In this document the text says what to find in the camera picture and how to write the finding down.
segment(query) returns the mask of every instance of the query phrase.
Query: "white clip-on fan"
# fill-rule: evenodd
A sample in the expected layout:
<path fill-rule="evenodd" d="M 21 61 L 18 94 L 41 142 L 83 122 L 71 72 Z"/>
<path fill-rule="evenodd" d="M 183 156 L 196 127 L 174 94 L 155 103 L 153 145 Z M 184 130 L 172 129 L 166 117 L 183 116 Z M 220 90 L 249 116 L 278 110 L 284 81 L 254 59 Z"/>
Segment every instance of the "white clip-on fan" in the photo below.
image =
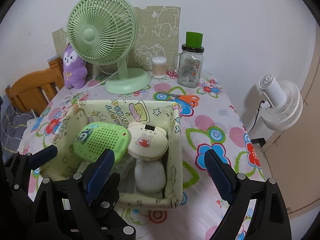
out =
<path fill-rule="evenodd" d="M 264 124 L 274 131 L 293 126 L 299 119 L 303 106 L 296 84 L 288 80 L 278 82 L 274 76 L 268 74 L 260 79 L 259 87 L 270 104 L 261 115 Z"/>

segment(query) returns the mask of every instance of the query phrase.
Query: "wooden door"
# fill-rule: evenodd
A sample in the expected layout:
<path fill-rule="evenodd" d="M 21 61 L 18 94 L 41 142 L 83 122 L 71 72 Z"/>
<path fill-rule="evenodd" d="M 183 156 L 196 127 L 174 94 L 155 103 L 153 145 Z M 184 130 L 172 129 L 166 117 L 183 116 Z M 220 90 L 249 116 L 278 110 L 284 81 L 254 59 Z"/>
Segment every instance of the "wooden door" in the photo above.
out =
<path fill-rule="evenodd" d="M 320 198 L 320 70 L 297 123 L 265 151 L 288 212 Z"/>

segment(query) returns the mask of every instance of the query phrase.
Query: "fabric basket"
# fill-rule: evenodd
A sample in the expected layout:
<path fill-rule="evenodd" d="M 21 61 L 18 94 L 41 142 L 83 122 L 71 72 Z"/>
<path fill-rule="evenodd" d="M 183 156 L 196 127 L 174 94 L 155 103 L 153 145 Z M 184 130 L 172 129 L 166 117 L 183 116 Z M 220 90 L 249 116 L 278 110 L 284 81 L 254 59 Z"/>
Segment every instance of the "fabric basket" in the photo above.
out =
<path fill-rule="evenodd" d="M 167 182 L 164 198 L 141 194 L 120 193 L 118 205 L 139 209 L 167 210 L 177 208 L 182 200 L 182 145 L 179 106 L 175 102 L 143 100 L 88 100 L 73 104 L 62 120 L 50 144 L 58 155 L 41 167 L 43 177 L 52 180 L 70 178 L 81 160 L 73 153 L 72 142 L 91 122 L 108 122 L 128 128 L 131 122 L 141 122 L 166 130 L 169 140 L 166 165 Z"/>

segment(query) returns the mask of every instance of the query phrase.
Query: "wooden chair back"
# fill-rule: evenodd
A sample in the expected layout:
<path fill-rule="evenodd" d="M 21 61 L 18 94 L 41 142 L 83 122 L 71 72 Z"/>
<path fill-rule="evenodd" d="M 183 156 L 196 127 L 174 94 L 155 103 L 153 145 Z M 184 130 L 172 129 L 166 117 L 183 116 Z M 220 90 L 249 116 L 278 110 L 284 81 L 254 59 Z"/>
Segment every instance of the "wooden chair back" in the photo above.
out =
<path fill-rule="evenodd" d="M 41 114 L 64 86 L 63 64 L 60 57 L 48 61 L 50 68 L 43 71 L 36 71 L 27 74 L 5 90 L 10 102 L 21 112 L 28 112 L 33 109 Z"/>

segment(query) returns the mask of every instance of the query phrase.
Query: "green desk fan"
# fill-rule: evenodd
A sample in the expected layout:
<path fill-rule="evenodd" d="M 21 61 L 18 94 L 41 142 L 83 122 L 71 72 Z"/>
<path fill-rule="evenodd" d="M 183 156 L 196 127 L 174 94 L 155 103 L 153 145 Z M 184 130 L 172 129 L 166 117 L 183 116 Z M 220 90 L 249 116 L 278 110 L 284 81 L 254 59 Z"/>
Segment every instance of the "green desk fan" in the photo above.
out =
<path fill-rule="evenodd" d="M 151 82 L 140 68 L 127 68 L 126 58 L 137 37 L 137 17 L 127 0 L 81 0 L 68 20 L 71 46 L 85 61 L 97 65 L 117 63 L 117 74 L 106 81 L 113 94 L 129 94 Z"/>

